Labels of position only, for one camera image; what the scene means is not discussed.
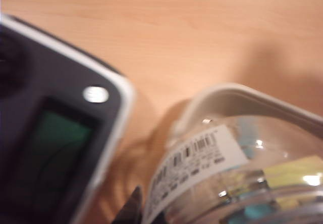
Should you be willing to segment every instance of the black device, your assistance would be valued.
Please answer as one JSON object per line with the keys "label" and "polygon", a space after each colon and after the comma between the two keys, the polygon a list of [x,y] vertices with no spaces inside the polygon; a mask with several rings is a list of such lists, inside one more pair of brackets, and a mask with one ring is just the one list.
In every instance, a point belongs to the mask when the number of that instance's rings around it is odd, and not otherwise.
{"label": "black device", "polygon": [[133,101],[106,63],[0,19],[0,223],[79,223]]}

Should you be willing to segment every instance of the barcode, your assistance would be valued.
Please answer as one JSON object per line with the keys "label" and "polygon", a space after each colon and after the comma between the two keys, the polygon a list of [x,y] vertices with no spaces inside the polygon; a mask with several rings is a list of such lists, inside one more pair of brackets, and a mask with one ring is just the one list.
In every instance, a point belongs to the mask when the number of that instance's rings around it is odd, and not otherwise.
{"label": "barcode", "polygon": [[245,163],[248,160],[224,125],[179,143],[152,178],[142,223],[152,223],[169,203],[201,180]]}
{"label": "barcode", "polygon": [[[189,158],[192,154],[200,153],[210,147],[212,147],[213,151],[219,151],[219,149],[217,148],[216,138],[212,134],[205,134],[201,138],[192,141],[191,144],[186,145],[183,151],[176,152],[173,157],[169,159],[169,164],[166,164],[159,170],[158,174],[153,180],[152,189],[154,189],[164,178],[167,177],[168,170],[171,171],[172,169],[179,167],[182,162],[185,159]],[[224,161],[224,158],[221,158],[223,157],[220,154],[220,156],[216,160],[214,160],[214,163]]]}

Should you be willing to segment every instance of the device screen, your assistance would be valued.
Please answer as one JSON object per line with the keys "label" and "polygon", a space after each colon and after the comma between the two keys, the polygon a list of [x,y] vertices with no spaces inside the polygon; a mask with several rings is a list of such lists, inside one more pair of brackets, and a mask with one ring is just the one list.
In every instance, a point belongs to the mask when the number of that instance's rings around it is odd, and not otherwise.
{"label": "device screen", "polygon": [[52,100],[37,118],[8,174],[0,210],[31,222],[55,212],[95,128],[94,119]]}

